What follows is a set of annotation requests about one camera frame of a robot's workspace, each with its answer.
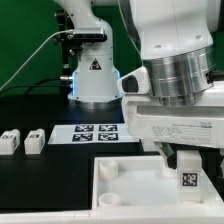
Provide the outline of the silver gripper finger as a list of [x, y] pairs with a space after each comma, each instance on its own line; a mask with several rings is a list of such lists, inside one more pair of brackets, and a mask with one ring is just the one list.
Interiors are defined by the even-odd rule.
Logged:
[[219, 176], [224, 177], [224, 149], [220, 149], [219, 154]]

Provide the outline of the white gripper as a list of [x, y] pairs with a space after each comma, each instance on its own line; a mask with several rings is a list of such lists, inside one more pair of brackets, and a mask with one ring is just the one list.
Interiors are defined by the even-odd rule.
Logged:
[[196, 95], [193, 106], [165, 107], [147, 95], [126, 95], [122, 111], [128, 132], [154, 141], [167, 168], [176, 169], [169, 143], [224, 148], [224, 91]]

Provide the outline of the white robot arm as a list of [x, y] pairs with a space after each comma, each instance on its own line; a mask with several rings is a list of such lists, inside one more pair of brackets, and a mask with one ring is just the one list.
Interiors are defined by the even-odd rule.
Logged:
[[[128, 132], [169, 158], [175, 144], [224, 149], [224, 78], [216, 72], [212, 32], [224, 0], [55, 0], [83, 45], [71, 101], [88, 107], [119, 100]], [[117, 4], [141, 65], [119, 76], [112, 30], [92, 11]]]

